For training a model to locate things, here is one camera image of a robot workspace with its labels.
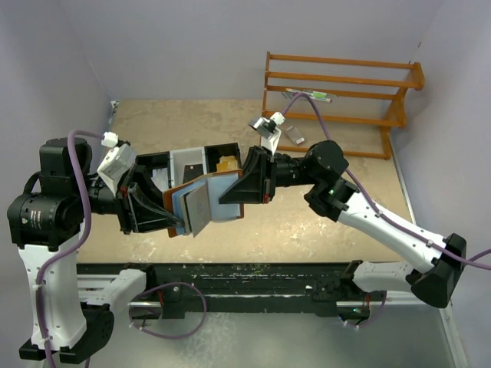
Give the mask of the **brown leather card holder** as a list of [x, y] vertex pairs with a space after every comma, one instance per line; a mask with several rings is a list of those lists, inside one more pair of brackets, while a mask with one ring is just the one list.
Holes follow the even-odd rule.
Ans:
[[219, 197], [240, 179], [242, 170], [205, 174], [163, 193], [165, 210], [181, 223], [168, 229], [171, 238], [196, 237], [211, 222], [230, 222], [244, 216], [241, 204], [221, 204]]

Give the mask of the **gold credit card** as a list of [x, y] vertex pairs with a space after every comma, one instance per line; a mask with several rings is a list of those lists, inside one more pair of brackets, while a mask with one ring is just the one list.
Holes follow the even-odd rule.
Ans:
[[180, 194], [183, 210], [184, 235], [196, 237], [211, 221], [209, 193], [206, 181], [195, 182]]

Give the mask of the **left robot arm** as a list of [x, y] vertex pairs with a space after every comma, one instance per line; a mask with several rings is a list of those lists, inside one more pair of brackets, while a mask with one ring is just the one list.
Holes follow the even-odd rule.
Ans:
[[165, 210], [150, 168], [138, 163], [129, 143], [112, 133], [100, 136], [106, 158], [91, 173], [87, 133], [47, 141], [40, 169], [8, 207], [12, 242], [31, 288], [33, 330], [20, 348], [23, 360], [88, 364], [105, 347], [117, 315], [137, 296], [155, 297], [150, 266], [128, 266], [108, 279], [90, 276], [80, 291], [77, 253], [91, 232], [93, 214], [115, 215], [123, 233], [175, 228], [181, 221]]

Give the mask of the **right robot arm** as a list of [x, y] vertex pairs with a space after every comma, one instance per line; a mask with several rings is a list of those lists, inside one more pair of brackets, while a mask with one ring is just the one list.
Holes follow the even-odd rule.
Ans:
[[373, 291], [410, 292], [424, 303], [445, 308], [464, 269], [466, 240], [420, 228], [377, 205], [348, 170], [340, 146], [325, 140], [302, 158], [253, 146], [240, 178], [220, 197], [222, 204], [266, 204], [278, 187], [309, 185], [304, 199], [321, 217], [357, 229], [402, 257], [401, 262], [353, 261], [341, 281], [342, 294], [358, 300]]

